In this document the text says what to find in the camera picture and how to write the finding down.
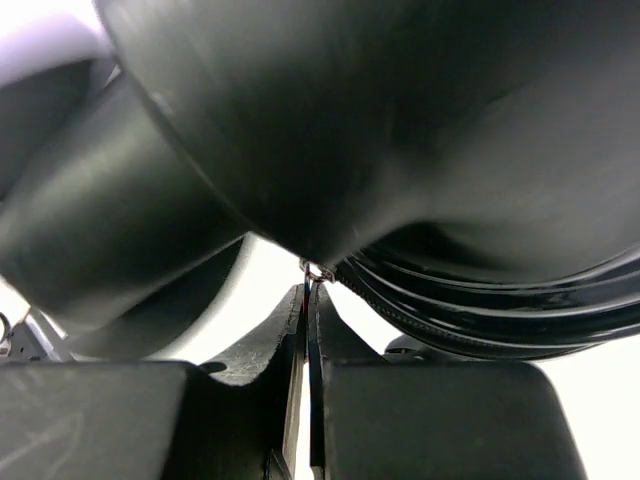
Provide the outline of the small black kids suitcase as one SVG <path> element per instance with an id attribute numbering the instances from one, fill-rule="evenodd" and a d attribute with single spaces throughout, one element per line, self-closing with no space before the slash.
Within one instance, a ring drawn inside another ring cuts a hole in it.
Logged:
<path id="1" fill-rule="evenodd" d="M 119 75 L 27 164 L 1 274 L 86 329 L 253 233 L 404 333 L 639 331 L 635 1 L 98 1 Z"/>

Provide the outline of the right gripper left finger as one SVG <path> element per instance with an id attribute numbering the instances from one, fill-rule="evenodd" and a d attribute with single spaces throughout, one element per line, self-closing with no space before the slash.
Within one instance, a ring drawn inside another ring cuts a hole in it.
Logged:
<path id="1" fill-rule="evenodd" d="M 39 314 L 1 338 L 5 479 L 289 479 L 303 289 L 207 363 L 74 362 Z"/>

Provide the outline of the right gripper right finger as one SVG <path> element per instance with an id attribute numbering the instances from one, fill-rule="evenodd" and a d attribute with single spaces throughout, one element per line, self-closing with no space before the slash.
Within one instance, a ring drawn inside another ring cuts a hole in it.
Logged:
<path id="1" fill-rule="evenodd" d="M 555 389 L 528 363 L 390 362 L 310 294 L 318 479 L 582 479 Z"/>

